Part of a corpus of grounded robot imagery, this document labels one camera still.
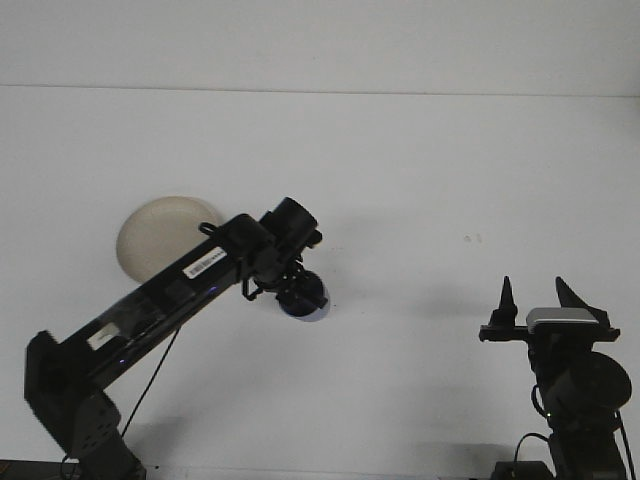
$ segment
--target barcode sticker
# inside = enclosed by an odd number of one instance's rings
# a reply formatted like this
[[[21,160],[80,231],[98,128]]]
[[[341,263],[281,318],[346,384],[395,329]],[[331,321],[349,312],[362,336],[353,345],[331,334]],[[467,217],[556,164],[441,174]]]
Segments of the barcode sticker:
[[[214,265],[215,263],[217,263],[219,260],[222,260],[226,256],[227,256],[227,252],[222,250],[222,248],[220,247],[216,247],[213,250],[211,250],[209,253],[206,253],[205,255],[200,257],[198,260],[193,262],[191,265],[189,265],[187,268],[185,268],[182,271],[189,279],[193,280],[202,272],[204,272],[207,268],[209,268],[211,265]]]

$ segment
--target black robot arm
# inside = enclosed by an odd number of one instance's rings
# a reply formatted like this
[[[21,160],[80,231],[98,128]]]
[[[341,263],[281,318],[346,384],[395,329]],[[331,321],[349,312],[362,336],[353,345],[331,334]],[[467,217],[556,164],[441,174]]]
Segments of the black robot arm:
[[[27,347],[25,399],[87,480],[144,479],[118,432],[120,414],[104,389],[235,283],[253,279],[283,309],[306,315],[327,299],[301,252],[322,235],[315,219],[285,198],[258,222],[242,214],[61,343],[40,332]]]
[[[626,480],[614,439],[621,427],[618,409],[631,397],[629,376],[613,359],[592,351],[595,342],[613,342],[606,311],[584,302],[556,278],[560,308],[535,308],[526,326],[516,326],[517,308],[505,277],[500,305],[480,339],[523,340],[536,377],[534,407],[552,430],[549,450],[557,480]],[[537,400],[536,390],[542,403]],[[542,462],[498,462],[492,480],[550,478]]]

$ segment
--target wire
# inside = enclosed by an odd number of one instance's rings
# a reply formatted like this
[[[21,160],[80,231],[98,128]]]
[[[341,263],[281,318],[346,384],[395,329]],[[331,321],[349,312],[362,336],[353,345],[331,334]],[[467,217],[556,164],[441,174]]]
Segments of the wire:
[[[627,452],[627,464],[629,465],[629,473],[631,474],[631,480],[636,480],[636,469],[633,466],[633,458],[631,458],[631,448],[629,447],[629,439],[627,438],[627,431],[624,428],[622,422],[622,415],[620,410],[616,411],[616,418],[620,421],[620,433],[622,434],[622,443],[624,443],[624,449]]]
[[[167,345],[167,349],[164,351],[164,353],[162,354],[162,358],[158,362],[158,366],[156,367],[156,370],[153,372],[153,375],[151,375],[151,379],[149,380],[149,383],[147,384],[147,386],[145,387],[144,391],[142,392],[142,395],[140,395],[140,398],[138,399],[138,402],[136,403],[136,406],[133,407],[133,411],[131,412],[131,415],[129,416],[129,420],[127,420],[126,425],[122,429],[121,436],[123,438],[124,438],[124,434],[127,433],[127,430],[129,429],[129,425],[131,425],[131,420],[133,420],[134,415],[138,411],[138,408],[140,407],[140,404],[142,403],[142,400],[147,395],[147,392],[151,388],[151,384],[156,379],[156,376],[158,375],[158,372],[160,371],[160,367],[162,367],[162,364],[164,363],[164,359],[167,358],[167,355],[169,354],[169,350],[171,350],[171,347],[173,346],[173,342],[176,341],[176,337],[178,336],[178,333],[180,333],[180,328],[178,328],[176,330],[176,332],[173,334],[173,337],[171,338],[171,341],[169,342],[169,345]]]
[[[538,412],[542,417],[546,419],[547,415],[544,413],[544,409],[540,406],[540,402],[538,402],[537,392],[539,391],[540,387],[538,387],[537,384],[534,385],[533,389],[531,390],[531,403],[533,403],[533,408],[536,409],[536,412]]]
[[[529,432],[526,435],[523,435],[518,442],[518,445],[516,446],[515,453],[513,454],[513,470],[511,471],[511,476],[513,478],[516,478],[516,464],[518,463],[518,453],[520,452],[520,446],[522,445],[522,442],[524,442],[524,440],[529,437],[535,437],[542,440],[543,442],[549,443],[549,439],[539,433]]]
[[[213,235],[217,229],[218,229],[218,227],[216,227],[215,225],[213,225],[212,223],[209,223],[209,222],[202,222],[198,226],[198,230],[200,230],[200,232],[204,233],[205,235],[209,235],[209,236]]]

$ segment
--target sticker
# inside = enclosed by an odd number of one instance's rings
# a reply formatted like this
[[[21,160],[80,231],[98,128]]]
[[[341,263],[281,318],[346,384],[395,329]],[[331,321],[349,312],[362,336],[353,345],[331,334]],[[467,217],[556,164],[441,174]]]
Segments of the sticker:
[[[193,280],[211,265],[217,263],[219,260],[222,260],[226,256],[227,252],[222,250],[220,247],[216,247],[182,271],[187,277],[189,277],[189,279]]]
[[[113,337],[118,336],[119,333],[120,329],[115,323],[107,323],[104,327],[87,338],[87,343],[94,350],[98,350]]]

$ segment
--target white label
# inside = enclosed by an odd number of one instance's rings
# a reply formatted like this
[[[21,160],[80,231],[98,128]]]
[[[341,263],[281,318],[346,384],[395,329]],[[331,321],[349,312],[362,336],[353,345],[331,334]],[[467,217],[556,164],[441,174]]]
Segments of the white label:
[[[94,350],[98,350],[105,343],[120,333],[120,329],[113,323],[107,323],[87,339],[87,343]]]
[[[219,260],[222,260],[226,256],[227,252],[222,250],[220,247],[216,247],[182,271],[187,277],[189,277],[190,279],[194,279],[211,265],[217,263]]]

